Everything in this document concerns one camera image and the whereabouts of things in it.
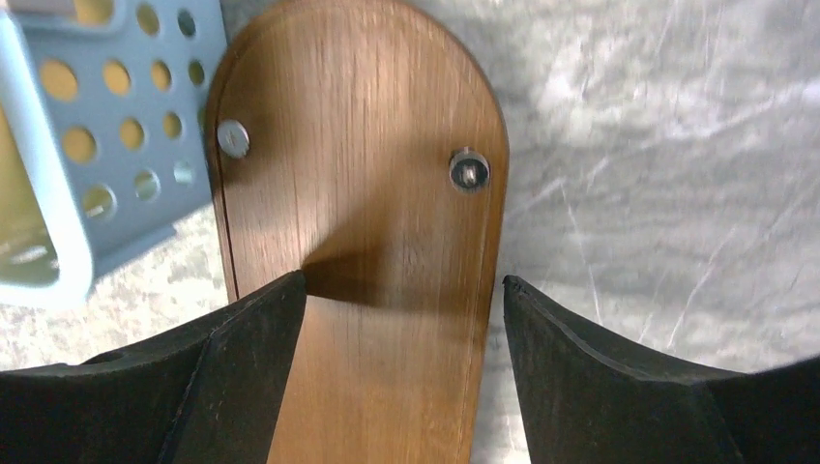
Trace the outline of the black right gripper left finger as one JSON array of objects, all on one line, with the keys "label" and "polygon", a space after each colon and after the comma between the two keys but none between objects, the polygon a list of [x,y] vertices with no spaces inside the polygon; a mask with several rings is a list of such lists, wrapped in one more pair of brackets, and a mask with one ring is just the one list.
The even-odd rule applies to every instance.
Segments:
[{"label": "black right gripper left finger", "polygon": [[303,324],[303,274],[77,365],[1,375],[5,463],[264,463]]}]

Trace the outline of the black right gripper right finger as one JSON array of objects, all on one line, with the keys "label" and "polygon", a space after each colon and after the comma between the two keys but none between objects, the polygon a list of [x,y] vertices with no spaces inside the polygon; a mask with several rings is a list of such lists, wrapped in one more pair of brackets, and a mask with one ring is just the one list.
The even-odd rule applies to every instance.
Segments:
[{"label": "black right gripper right finger", "polygon": [[740,373],[665,355],[504,279],[535,463],[815,463],[819,361]]}]

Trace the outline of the brown oval wooden tray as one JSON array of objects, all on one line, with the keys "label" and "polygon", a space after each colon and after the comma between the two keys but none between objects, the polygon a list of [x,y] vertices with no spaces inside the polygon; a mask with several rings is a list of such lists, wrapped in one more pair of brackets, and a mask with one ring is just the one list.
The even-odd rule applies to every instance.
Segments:
[{"label": "brown oval wooden tray", "polygon": [[279,1],[206,110],[228,295],[304,273],[272,463],[466,463],[508,173],[489,83],[402,1]]}]

